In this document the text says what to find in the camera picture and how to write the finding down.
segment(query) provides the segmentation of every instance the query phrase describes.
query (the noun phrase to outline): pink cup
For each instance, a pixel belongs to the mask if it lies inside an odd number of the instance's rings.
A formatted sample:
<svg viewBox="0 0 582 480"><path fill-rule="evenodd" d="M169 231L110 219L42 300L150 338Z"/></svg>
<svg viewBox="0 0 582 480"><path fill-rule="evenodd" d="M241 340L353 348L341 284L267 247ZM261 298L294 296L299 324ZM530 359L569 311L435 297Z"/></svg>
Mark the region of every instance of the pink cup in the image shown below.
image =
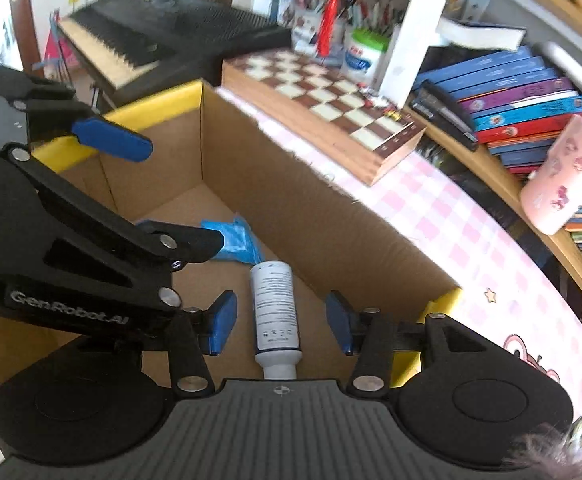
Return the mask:
<svg viewBox="0 0 582 480"><path fill-rule="evenodd" d="M522 189L520 201L545 235L555 234L582 205L582 117L571 118L545 163Z"/></svg>

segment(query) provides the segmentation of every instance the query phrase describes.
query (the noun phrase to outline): white bottle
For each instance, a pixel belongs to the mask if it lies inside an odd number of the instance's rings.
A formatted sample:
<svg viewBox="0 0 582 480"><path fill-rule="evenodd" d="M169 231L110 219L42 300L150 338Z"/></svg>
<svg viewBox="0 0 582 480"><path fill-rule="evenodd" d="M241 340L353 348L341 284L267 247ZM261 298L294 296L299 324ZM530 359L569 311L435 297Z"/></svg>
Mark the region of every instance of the white bottle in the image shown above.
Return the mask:
<svg viewBox="0 0 582 480"><path fill-rule="evenodd" d="M295 379L302 358L297 330L293 274L284 262L264 262L251 269L255 317L255 361L266 380Z"/></svg>

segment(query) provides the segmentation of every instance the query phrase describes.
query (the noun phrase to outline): star print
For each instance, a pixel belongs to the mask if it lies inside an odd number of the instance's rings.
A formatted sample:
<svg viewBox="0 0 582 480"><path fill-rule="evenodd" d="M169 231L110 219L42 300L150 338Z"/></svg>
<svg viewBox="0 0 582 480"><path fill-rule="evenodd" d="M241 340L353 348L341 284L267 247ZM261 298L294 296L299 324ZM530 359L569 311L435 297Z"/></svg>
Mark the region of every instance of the star print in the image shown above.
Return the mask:
<svg viewBox="0 0 582 480"><path fill-rule="evenodd" d="M488 288L484 295L487 298L488 303L495 303L495 292Z"/></svg>

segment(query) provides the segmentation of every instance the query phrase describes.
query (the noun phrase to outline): pink checkered tablecloth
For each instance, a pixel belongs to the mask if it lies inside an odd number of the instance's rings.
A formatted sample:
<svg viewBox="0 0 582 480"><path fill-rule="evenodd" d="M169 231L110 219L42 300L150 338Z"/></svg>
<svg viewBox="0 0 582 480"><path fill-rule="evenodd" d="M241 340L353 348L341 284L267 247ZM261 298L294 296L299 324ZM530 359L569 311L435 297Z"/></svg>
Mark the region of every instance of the pink checkered tablecloth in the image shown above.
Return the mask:
<svg viewBox="0 0 582 480"><path fill-rule="evenodd" d="M391 224L464 291L453 317L558 377L582 413L582 324L517 243L417 153L367 187L263 112L218 88L275 143Z"/></svg>

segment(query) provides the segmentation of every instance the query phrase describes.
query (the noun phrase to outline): bottle label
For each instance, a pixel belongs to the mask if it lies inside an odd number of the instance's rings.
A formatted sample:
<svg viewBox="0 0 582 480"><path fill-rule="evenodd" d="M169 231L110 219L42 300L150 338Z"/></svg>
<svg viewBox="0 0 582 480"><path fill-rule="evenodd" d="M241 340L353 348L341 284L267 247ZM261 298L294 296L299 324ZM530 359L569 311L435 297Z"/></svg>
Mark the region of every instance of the bottle label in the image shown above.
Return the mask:
<svg viewBox="0 0 582 480"><path fill-rule="evenodd" d="M348 67L353 70L361 70L366 72L372 66L372 62L370 60L354 56L351 54L351 52L347 52L344 57Z"/></svg>
<svg viewBox="0 0 582 480"><path fill-rule="evenodd" d="M289 268L272 262L252 286L258 350L300 348Z"/></svg>

